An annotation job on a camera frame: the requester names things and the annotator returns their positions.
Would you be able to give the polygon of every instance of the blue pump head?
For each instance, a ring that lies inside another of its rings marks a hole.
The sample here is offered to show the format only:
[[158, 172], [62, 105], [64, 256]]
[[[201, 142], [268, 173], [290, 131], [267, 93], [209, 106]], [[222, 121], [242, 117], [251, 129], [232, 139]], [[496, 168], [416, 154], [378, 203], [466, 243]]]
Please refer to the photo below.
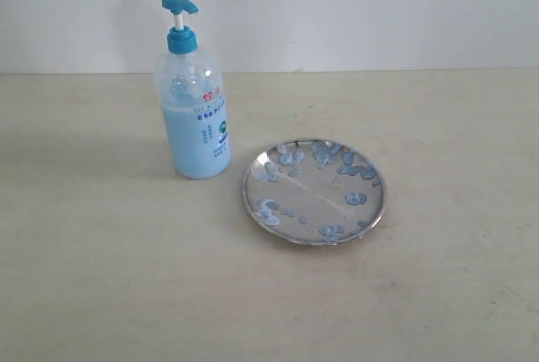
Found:
[[167, 35], [168, 50], [177, 55], [190, 53], [197, 48], [196, 35], [187, 26], [184, 26], [182, 12], [198, 13], [199, 9], [190, 0], [161, 0], [163, 8], [170, 10], [174, 16], [174, 27]]

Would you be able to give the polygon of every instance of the white wall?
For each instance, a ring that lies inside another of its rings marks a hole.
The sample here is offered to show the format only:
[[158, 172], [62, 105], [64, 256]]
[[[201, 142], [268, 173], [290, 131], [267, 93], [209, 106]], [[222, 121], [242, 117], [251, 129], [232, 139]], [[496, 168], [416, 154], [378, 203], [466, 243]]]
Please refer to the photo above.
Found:
[[[226, 71], [539, 67], [539, 0], [194, 0]], [[0, 0], [0, 72], [150, 72], [160, 0]]]

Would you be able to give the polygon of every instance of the plastic bottle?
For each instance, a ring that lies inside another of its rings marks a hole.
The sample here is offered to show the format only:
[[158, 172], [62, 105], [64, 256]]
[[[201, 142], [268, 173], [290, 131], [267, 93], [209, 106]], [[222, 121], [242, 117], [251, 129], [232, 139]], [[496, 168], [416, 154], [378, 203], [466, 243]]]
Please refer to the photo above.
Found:
[[217, 175], [231, 160], [227, 100], [219, 61], [198, 47], [195, 33], [184, 26], [182, 12], [197, 13], [189, 0], [162, 0], [174, 27], [168, 52], [157, 59], [153, 74], [174, 166], [188, 178]]

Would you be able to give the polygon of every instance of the plate rim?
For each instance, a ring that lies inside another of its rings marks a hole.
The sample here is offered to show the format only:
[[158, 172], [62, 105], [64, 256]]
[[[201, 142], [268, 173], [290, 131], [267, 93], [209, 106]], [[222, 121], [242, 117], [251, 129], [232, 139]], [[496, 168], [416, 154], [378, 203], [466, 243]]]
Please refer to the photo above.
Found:
[[253, 209], [251, 208], [251, 205], [248, 202], [247, 190], [246, 190], [247, 179], [248, 179], [249, 175], [251, 174], [251, 167], [253, 166], [253, 163], [256, 162], [257, 158], [259, 158], [260, 155], [269, 152], [270, 150], [277, 147], [278, 145], [281, 145], [281, 144], [282, 145], [287, 145], [289, 143], [296, 143], [296, 142], [300, 142], [300, 141], [307, 141], [307, 142], [312, 142], [312, 141], [331, 141], [332, 143], [337, 143], [338, 145], [348, 147], [349, 149], [353, 150], [356, 154], [363, 157], [365, 160], [368, 160], [369, 162], [371, 162], [371, 159], [369, 157], [365, 156], [362, 152], [358, 152], [352, 146], [346, 145], [346, 144], [341, 143], [339, 141], [335, 141], [333, 139], [321, 139], [321, 138], [317, 138], [317, 137], [300, 137], [300, 138], [296, 138], [296, 139], [289, 139], [289, 140], [286, 140], [286, 141], [279, 141], [279, 142], [275, 143], [274, 145], [268, 146], [265, 150], [263, 150], [261, 153], [259, 153], [256, 156], [256, 158], [252, 162], [249, 163], [249, 165], [247, 166], [247, 170], [245, 170], [245, 173], [243, 173], [243, 178], [242, 178], [242, 197], [243, 197], [243, 206], [245, 207], [245, 210], [249, 213], [249, 215], [251, 216], [251, 219], [253, 219], [264, 230], [266, 230], [267, 232], [269, 232], [269, 233], [271, 233], [271, 234], [273, 234], [273, 235], [275, 235], [277, 237], [282, 238], [283, 240], [286, 240], [288, 242], [292, 242], [294, 244], [300, 244], [300, 245], [303, 245], [303, 246], [312, 246], [312, 247], [327, 247], [327, 246], [337, 246], [339, 244], [344, 244], [346, 242], [350, 242], [352, 240], [355, 240], [356, 238], [359, 238], [359, 239], [363, 238], [363, 236], [367, 232], [371, 231], [380, 222], [380, 220], [382, 219], [382, 217], [383, 217], [383, 215], [384, 215], [384, 213], [386, 211], [386, 202], [387, 202], [386, 180], [382, 177], [382, 173], [380, 173], [380, 170], [378, 169], [378, 167], [372, 162], [371, 162], [372, 167], [376, 170], [376, 175], [381, 181], [380, 186], [382, 187], [382, 205], [380, 206], [380, 210], [376, 214], [376, 217], [373, 219], [373, 221], [369, 224], [369, 226], [367, 226], [360, 233], [347, 236], [346, 238], [338, 240], [336, 242], [305, 242], [305, 241], [297, 240], [297, 239], [294, 239], [294, 238], [292, 238], [290, 236], [286, 236], [284, 234], [281, 234], [279, 231], [277, 231], [275, 229], [271, 229], [269, 226], [266, 226], [264, 223], [259, 221], [259, 219], [254, 215], [254, 211], [253, 211]]

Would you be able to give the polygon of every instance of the metal plate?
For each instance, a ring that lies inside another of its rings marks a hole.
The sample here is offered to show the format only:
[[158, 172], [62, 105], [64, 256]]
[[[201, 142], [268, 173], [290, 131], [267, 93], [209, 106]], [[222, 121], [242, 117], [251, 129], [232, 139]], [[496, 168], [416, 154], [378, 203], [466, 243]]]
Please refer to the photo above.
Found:
[[243, 201], [256, 222], [310, 246], [362, 238], [382, 218], [385, 198], [371, 161], [334, 141], [284, 141], [260, 153], [243, 177]]

